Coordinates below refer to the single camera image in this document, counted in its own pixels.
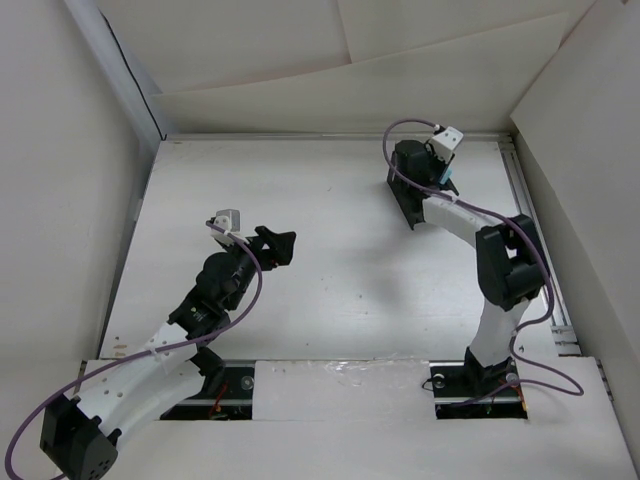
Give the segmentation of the blue highlighter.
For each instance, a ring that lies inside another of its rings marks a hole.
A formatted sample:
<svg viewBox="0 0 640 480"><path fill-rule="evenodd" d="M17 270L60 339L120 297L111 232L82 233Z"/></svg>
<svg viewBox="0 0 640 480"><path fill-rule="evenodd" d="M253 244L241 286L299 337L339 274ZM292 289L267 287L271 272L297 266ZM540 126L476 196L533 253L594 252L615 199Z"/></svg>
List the blue highlighter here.
<svg viewBox="0 0 640 480"><path fill-rule="evenodd" d="M449 179L450 179L450 177L451 177L452 173L453 173L452 168L451 168L451 167L448 167L448 168L447 168L447 169L442 173L442 175L441 175L441 177L440 177L440 179L439 179L439 184L440 184L440 185L444 185L444 184L446 184L446 183L449 181Z"/></svg>

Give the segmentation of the black two-slot organizer box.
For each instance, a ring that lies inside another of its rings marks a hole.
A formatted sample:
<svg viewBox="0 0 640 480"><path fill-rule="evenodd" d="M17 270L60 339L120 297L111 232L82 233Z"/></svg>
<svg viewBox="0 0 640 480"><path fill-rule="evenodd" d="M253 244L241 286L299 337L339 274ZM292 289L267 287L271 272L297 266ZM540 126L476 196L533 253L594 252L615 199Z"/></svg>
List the black two-slot organizer box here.
<svg viewBox="0 0 640 480"><path fill-rule="evenodd" d="M425 171L402 171L402 174L416 184L424 187L432 186L429 175ZM389 185L396 202L409 225L409 228L414 230L417 224L424 223L423 201L429 198L430 194L409 185L392 170L389 170L388 172L387 184Z"/></svg>

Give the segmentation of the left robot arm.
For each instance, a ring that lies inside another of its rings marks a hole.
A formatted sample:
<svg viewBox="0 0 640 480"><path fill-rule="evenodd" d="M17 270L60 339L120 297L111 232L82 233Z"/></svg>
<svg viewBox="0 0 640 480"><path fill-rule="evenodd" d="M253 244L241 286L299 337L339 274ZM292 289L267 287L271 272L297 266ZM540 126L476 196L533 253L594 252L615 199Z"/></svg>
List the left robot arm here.
<svg viewBox="0 0 640 480"><path fill-rule="evenodd" d="M242 238L207 225L221 250L204 261L167 321L136 353L107 365L101 382L45 407L40 448L66 478L103 478L141 427L193 395L216 394L225 363L210 343L235 326L229 314L251 282L293 259L293 231L258 226Z"/></svg>

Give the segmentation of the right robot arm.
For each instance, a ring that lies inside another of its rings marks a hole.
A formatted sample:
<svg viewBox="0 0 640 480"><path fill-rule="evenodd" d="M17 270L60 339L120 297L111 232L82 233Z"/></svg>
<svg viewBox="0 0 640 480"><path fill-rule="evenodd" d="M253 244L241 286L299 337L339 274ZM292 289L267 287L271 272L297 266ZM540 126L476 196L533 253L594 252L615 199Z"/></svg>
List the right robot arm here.
<svg viewBox="0 0 640 480"><path fill-rule="evenodd" d="M418 140L396 143L391 163L387 183L409 226L435 225L475 250L483 310L463 364L445 371L444 386L453 389L451 397L485 395L513 372L509 348L512 335L544 285L534 255L512 228L517 225L540 251L534 223L522 214L511 217L508 223L499 222L417 189L417 185L422 185L437 192L457 191L452 181L440 182L444 162L427 143Z"/></svg>

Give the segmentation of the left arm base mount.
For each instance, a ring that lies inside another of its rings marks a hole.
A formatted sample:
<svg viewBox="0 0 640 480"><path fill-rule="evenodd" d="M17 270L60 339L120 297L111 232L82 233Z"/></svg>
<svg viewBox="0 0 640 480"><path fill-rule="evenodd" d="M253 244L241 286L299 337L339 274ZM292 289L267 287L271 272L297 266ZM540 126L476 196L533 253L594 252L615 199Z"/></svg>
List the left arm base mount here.
<svg viewBox="0 0 640 480"><path fill-rule="evenodd" d="M200 390L163 413L166 421L244 421L252 419L255 361L223 360L208 347L198 350L195 365Z"/></svg>

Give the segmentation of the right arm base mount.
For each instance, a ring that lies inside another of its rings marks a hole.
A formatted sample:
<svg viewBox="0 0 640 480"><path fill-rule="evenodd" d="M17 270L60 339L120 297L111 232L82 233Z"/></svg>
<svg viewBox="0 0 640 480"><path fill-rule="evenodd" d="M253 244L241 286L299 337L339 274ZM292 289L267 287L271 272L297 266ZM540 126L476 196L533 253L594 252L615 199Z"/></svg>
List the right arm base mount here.
<svg viewBox="0 0 640 480"><path fill-rule="evenodd" d="M494 371L474 371L463 361L434 361L422 388L433 394L438 420L526 420L523 394L514 385L518 379L513 361Z"/></svg>

